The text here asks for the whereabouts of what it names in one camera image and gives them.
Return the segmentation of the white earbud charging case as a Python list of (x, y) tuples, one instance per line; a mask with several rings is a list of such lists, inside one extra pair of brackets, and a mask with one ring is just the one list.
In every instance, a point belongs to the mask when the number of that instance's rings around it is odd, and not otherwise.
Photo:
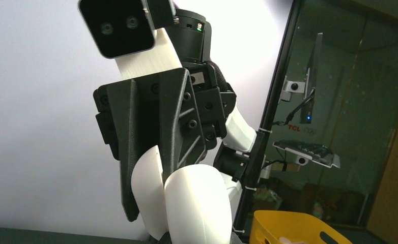
[(131, 188), (148, 233), (172, 243), (230, 243), (232, 213), (221, 173), (194, 164), (163, 180), (160, 151), (151, 147), (133, 168)]

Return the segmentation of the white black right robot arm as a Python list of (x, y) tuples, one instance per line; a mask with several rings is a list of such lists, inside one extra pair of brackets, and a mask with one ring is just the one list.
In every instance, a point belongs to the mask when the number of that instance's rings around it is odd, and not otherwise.
[[(139, 215), (133, 168), (151, 146), (162, 154), (164, 178), (218, 147), (214, 166), (243, 187), (258, 181), (264, 158), (265, 134), (235, 119), (237, 96), (210, 60), (211, 24), (178, 8), (172, 15), (152, 11), (150, 19), (165, 30), (165, 40), (173, 45), (170, 56), (179, 58), (181, 66), (134, 75), (93, 93), (104, 143), (120, 163), (122, 206), (131, 222)], [(231, 120), (243, 125), (243, 135), (230, 128)]]

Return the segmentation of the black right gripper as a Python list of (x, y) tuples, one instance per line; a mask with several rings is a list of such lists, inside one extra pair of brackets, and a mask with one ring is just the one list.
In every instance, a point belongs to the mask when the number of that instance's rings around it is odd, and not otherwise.
[(217, 138), (236, 95), (213, 62), (102, 85), (93, 92), (104, 143), (120, 161), (122, 207), (128, 221), (139, 214), (132, 172), (139, 157), (158, 146), (163, 178), (197, 164)]

